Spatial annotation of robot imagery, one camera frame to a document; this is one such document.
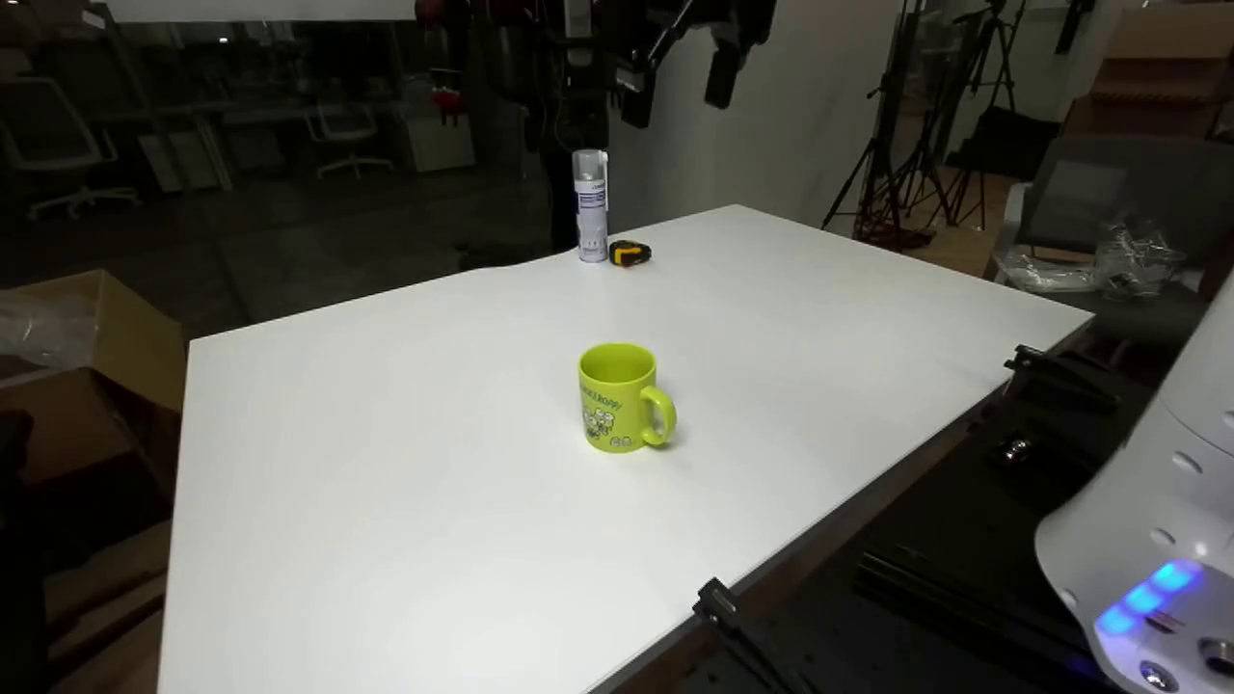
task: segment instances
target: white bottle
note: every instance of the white bottle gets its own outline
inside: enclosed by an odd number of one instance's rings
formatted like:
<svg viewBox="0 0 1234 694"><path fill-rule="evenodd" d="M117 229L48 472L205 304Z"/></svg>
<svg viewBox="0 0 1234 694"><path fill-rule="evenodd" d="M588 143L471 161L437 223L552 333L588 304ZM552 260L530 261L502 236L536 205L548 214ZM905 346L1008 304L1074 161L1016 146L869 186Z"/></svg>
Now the white bottle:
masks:
<svg viewBox="0 0 1234 694"><path fill-rule="evenodd" d="M610 150L574 150L577 260L606 261L610 252Z"/></svg>

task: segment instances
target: green mug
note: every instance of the green mug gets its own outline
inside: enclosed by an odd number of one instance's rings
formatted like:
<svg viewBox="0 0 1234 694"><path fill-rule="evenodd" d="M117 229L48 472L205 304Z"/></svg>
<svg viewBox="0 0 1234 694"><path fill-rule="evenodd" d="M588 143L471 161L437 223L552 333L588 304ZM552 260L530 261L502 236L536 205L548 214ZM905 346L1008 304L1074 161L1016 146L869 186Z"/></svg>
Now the green mug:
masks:
<svg viewBox="0 0 1234 694"><path fill-rule="evenodd" d="M669 449L680 410L656 390L656 355L638 345L599 345L577 360L588 441L599 450Z"/></svg>

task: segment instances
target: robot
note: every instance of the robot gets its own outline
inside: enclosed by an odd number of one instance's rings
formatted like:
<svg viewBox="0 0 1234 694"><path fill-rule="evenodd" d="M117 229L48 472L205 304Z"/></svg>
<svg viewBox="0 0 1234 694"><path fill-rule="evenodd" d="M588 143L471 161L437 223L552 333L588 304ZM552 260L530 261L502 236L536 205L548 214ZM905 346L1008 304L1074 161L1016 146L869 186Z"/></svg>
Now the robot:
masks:
<svg viewBox="0 0 1234 694"><path fill-rule="evenodd" d="M1234 691L1234 283L1039 565L1128 691Z"/></svg>
<svg viewBox="0 0 1234 694"><path fill-rule="evenodd" d="M658 63L688 33L709 26L718 54L707 105L728 107L743 54L766 42L770 17L777 0L417 0L445 119L468 111L471 54L496 97L530 107L530 146L552 189L552 252L577 243L574 189L594 189L588 177L606 173L610 105L625 125L647 128Z"/></svg>

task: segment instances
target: desk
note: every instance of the desk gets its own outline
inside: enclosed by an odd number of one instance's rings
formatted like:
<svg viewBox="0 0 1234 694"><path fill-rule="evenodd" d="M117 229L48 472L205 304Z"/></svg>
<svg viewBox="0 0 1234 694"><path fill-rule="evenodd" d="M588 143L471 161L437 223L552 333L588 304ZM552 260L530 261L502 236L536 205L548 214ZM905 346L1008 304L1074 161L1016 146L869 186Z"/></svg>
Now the desk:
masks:
<svg viewBox="0 0 1234 694"><path fill-rule="evenodd" d="M592 691L1088 320L752 207L631 238L198 338L162 691ZM599 338L671 450L588 449Z"/></svg>

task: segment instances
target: floor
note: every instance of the floor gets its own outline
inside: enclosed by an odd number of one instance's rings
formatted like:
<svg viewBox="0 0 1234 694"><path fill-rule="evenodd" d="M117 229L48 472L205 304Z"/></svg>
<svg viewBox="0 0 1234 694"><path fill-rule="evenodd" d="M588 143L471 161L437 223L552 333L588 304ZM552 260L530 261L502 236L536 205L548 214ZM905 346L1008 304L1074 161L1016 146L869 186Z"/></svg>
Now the floor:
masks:
<svg viewBox="0 0 1234 694"><path fill-rule="evenodd" d="M913 256L984 274L1002 189L1008 182L989 182L984 218L961 218ZM106 265L178 318L191 337L544 252L544 186L477 170L297 186L250 182L230 198L149 201L148 207L97 214L80 223L0 218L0 284ZM85 661L54 691L155 691L165 535L165 529L149 529L48 581L54 615L89 604L89 594L113 599L77 622L66 648L106 633L122 611L138 615L110 651Z"/></svg>

